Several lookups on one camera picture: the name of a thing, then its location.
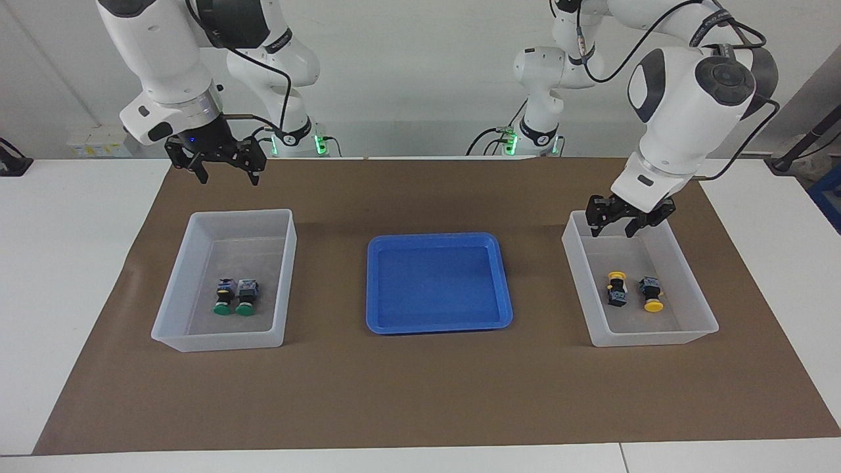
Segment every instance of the small toy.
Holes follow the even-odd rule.
[[[216,285],[216,306],[213,312],[220,316],[230,315],[230,303],[236,298],[236,287],[233,279],[220,279]]]
[[[625,289],[625,273],[614,271],[607,275],[611,283],[607,286],[607,304],[614,307],[624,307],[628,302]]]
[[[260,297],[260,285],[256,279],[243,279],[237,287],[240,293],[240,304],[236,307],[236,313],[241,316],[254,315],[254,303]]]
[[[657,278],[643,278],[639,282],[639,289],[645,298],[645,310],[652,313],[657,313],[663,310],[663,302],[660,301],[660,296],[663,290],[660,288],[660,281]]]

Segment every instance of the black stand base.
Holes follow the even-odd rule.
[[[20,166],[15,170],[0,169],[0,178],[19,178],[26,174],[29,167],[32,166],[34,160],[30,157],[22,157],[18,159]]]

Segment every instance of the black pole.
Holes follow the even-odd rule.
[[[821,120],[821,123],[817,124],[812,131],[807,133],[800,142],[794,145],[794,147],[785,154],[785,156],[769,162],[771,170],[776,170],[780,173],[788,173],[789,169],[791,169],[791,164],[794,161],[797,161],[800,156],[809,149],[809,146],[815,144],[815,141],[826,134],[826,132],[829,131],[833,125],[838,123],[839,120],[841,120],[841,105],[835,107],[835,110],[830,112],[826,118]]]
[[[19,178],[26,173],[29,166],[32,166],[33,160],[23,155],[14,157],[0,146],[0,162],[5,167],[5,169],[0,169],[0,178]]]

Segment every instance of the white robotic arm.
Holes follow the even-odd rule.
[[[529,48],[515,62],[516,75],[529,92],[526,115],[516,130],[519,153],[545,155],[552,148],[563,111],[555,88],[593,87],[615,76],[599,79],[604,61],[595,34],[604,16],[689,46],[655,49],[637,66],[628,97],[648,131],[611,187],[614,195],[594,196],[588,206],[594,235],[630,216],[634,221],[627,234],[632,236],[674,212],[670,197],[740,120],[770,100],[776,65],[767,50],[744,45],[737,23],[715,0],[554,1],[553,36],[559,48]]]
[[[227,120],[243,117],[222,114],[221,88],[199,58],[199,47],[209,40],[231,50],[228,67],[266,105],[282,154],[326,154],[294,90],[315,83],[320,65],[294,38],[279,2],[188,1],[97,2],[120,55],[143,86],[120,113],[126,130],[144,145],[166,139],[173,165],[196,173],[202,183],[208,179],[202,162],[227,162],[257,185],[266,157],[256,133],[238,141],[230,132]]]

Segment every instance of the white tabletop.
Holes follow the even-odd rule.
[[[704,171],[717,170],[709,162]],[[40,161],[0,180],[0,454],[32,452],[168,161]],[[737,163],[704,190],[836,419],[841,236],[793,178]],[[841,439],[3,458],[4,471],[838,471]]]

